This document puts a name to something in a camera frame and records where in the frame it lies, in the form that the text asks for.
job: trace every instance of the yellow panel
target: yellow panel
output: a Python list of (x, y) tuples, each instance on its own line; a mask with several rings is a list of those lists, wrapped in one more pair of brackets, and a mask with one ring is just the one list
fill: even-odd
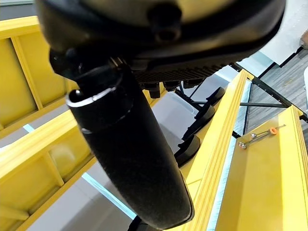
[(67, 111), (11, 144), (0, 153), (0, 183), (46, 154), (62, 136), (72, 134), (76, 126), (72, 113)]
[(70, 134), (54, 143), (49, 153), (64, 179), (89, 155), (90, 149), (78, 127), (75, 127)]
[(43, 105), (65, 94), (64, 78), (55, 74), (49, 64), (49, 45), (40, 32), (19, 36), (20, 44)]
[(27, 220), (29, 218), (29, 214), (23, 210), (0, 205), (0, 217), (15, 220)]
[(77, 85), (76, 82), (70, 80), (70, 79), (65, 79), (65, 88), (66, 88), (66, 93), (69, 93), (71, 90), (75, 89), (79, 89), (79, 86)]
[(12, 227), (14, 227), (17, 223), (20, 221), (9, 219), (9, 218), (2, 218), (0, 217), (0, 230), (14, 230)]
[(0, 39), (34, 33), (39, 31), (36, 16), (3, 20), (0, 23)]
[(17, 231), (25, 231), (32, 225), (57, 199), (63, 195), (90, 167), (96, 163), (96, 158), (93, 157), (85, 164), (68, 182), (64, 184), (54, 195), (52, 195), (41, 207), (38, 208), (18, 229)]
[(22, 117), (21, 119), (15, 121), (12, 124), (8, 124), (4, 129), (0, 129), (0, 138), (3, 138), (7, 136), (8, 134), (16, 131), (17, 129), (21, 128), (23, 125), (28, 124), (32, 122), (33, 120), (40, 118), (42, 115), (52, 111), (53, 109), (60, 107), (65, 103), (65, 98), (59, 99), (47, 106), (45, 106), (43, 109), (39, 111), (35, 111), (25, 117)]
[(41, 157), (0, 184), (0, 205), (28, 211), (57, 186)]
[(197, 136), (203, 141), (193, 160), (181, 168), (195, 208), (194, 219), (173, 231), (205, 231), (212, 211), (248, 73), (242, 71), (228, 85), (213, 119)]
[(45, 162), (48, 165), (49, 170), (52, 172), (54, 178), (57, 180), (58, 185), (63, 186), (64, 185), (63, 178), (60, 175), (57, 165), (55, 161), (52, 159), (52, 157), (50, 156), (49, 152), (46, 153), (43, 157), (44, 157)]
[[(298, 111), (291, 106), (253, 133), (280, 128), (236, 145), (216, 231), (303, 231), (307, 222), (307, 151)], [(237, 142), (250, 140), (250, 133)]]
[(8, 39), (0, 40), (0, 124), (4, 127), (35, 111), (36, 106)]
[(25, 57), (25, 54), (24, 54), (24, 51), (23, 51), (23, 47), (20, 43), (20, 39), (19, 39), (19, 37), (13, 37), (13, 38), (11, 38), (11, 41), (12, 41), (12, 44), (14, 46), (15, 52), (17, 54), (20, 66), (23, 69), (24, 75), (26, 77), (26, 80), (27, 80), (28, 86), (31, 90), (34, 101), (37, 105), (37, 108), (40, 110), (40, 109), (43, 108), (43, 105), (42, 105), (42, 102), (40, 100), (40, 97), (39, 97), (37, 88), (35, 86), (35, 83), (33, 81), (33, 78), (31, 76), (31, 71), (28, 67), (28, 63), (27, 63), (27, 60), (26, 60), (26, 57)]

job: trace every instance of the white wall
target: white wall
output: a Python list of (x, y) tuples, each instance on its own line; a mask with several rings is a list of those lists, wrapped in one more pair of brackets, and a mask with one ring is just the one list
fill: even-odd
[(308, 0), (287, 0), (278, 34), (260, 51), (281, 65), (300, 47), (300, 38), (308, 29)]
[(274, 63), (274, 61), (262, 52), (257, 51), (250, 57), (237, 63), (254, 76), (259, 77), (270, 65)]

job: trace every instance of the metal bolt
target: metal bolt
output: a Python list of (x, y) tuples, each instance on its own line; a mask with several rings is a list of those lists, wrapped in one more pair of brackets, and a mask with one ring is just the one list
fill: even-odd
[(246, 144), (243, 143), (243, 142), (239, 142), (239, 146), (240, 146), (241, 148), (243, 148), (243, 149), (246, 149), (246, 148), (247, 148)]
[(79, 66), (78, 66), (78, 72), (79, 72), (80, 74), (82, 74), (83, 71), (84, 71), (84, 66), (83, 66), (82, 63), (80, 63)]
[(255, 139), (255, 138), (257, 138), (257, 134), (251, 133), (251, 134), (250, 134), (250, 137), (251, 137), (252, 139)]

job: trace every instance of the gray floor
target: gray floor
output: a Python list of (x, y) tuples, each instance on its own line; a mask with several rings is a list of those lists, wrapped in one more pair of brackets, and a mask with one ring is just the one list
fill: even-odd
[[(263, 77), (262, 81), (290, 100), (301, 110), (307, 110), (307, 96), (304, 88), (304, 71), (308, 66), (308, 51), (302, 50), (285, 66), (274, 66)], [(253, 85), (250, 102), (252, 103), (279, 103), (258, 86)], [(251, 131), (268, 119), (276, 116), (283, 109), (250, 107), (248, 109), (247, 130)], [(308, 124), (302, 121), (302, 128), (308, 147)]]

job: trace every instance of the yellow metal beam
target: yellow metal beam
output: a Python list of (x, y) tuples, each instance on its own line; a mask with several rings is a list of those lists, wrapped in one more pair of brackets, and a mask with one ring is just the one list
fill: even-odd
[(308, 230), (308, 160), (298, 110), (291, 106), (251, 133), (279, 127), (251, 143), (237, 139), (216, 231)]
[(193, 160), (181, 168), (193, 199), (194, 219), (173, 231), (205, 231), (214, 204), (248, 73), (242, 71), (228, 85), (213, 119), (197, 134), (203, 141)]
[(25, 211), (0, 205), (0, 217), (14, 220), (27, 220), (29, 218), (29, 214)]
[(64, 78), (64, 81), (65, 81), (66, 92), (69, 93), (73, 89), (71, 81), (67, 78)]
[(49, 153), (46, 153), (44, 155), (44, 159), (49, 167), (49, 169), (51, 170), (52, 174), (54, 175), (57, 183), (59, 186), (63, 186), (64, 185), (64, 181), (57, 169), (57, 166), (55, 165), (53, 159), (51, 158), (50, 154)]
[(93, 164), (96, 158), (93, 157), (84, 167), (82, 167), (68, 182), (66, 182), (54, 195), (52, 195), (37, 211), (35, 211), (17, 231), (26, 231), (57, 199), (65, 193)]
[(31, 76), (31, 71), (30, 71), (30, 69), (28, 67), (27, 60), (26, 60), (26, 57), (24, 55), (23, 47), (21, 45), (21, 42), (20, 42), (18, 37), (11, 37), (11, 40), (12, 40), (14, 49), (16, 51), (16, 54), (17, 54), (19, 63), (21, 65), (21, 68), (22, 68), (22, 70), (24, 72), (24, 75), (26, 77), (27, 83), (28, 83), (29, 88), (31, 90), (31, 93), (33, 95), (34, 101), (35, 101), (35, 103), (37, 105), (38, 110), (41, 110), (43, 108), (43, 104), (41, 102), (41, 99), (39, 98), (38, 90), (36, 89), (35, 83), (34, 83), (33, 78)]
[(14, 172), (42, 157), (50, 146), (64, 135), (77, 129), (70, 111), (66, 111), (43, 126), (12, 143), (1, 153), (0, 183)]
[(40, 31), (36, 16), (3, 20), (0, 23), (0, 39), (8, 39)]
[(249, 81), (252, 81), (252, 80), (255, 78), (254, 75), (250, 74), (250, 73), (247, 72), (247, 71), (246, 71), (246, 77), (247, 77), (247, 79), (248, 79)]
[(32, 122), (33, 120), (40, 118), (42, 115), (56, 109), (57, 107), (61, 106), (65, 104), (65, 98), (61, 98), (47, 106), (45, 106), (44, 108), (42, 108), (39, 111), (33, 112), (30, 115), (21, 118), (20, 120), (9, 124), (8, 126), (4, 127), (4, 129), (0, 129), (0, 139), (7, 136), (8, 134), (18, 130), (19, 128), (21, 128), (22, 126), (24, 126), (25, 124), (28, 124), (30, 122)]

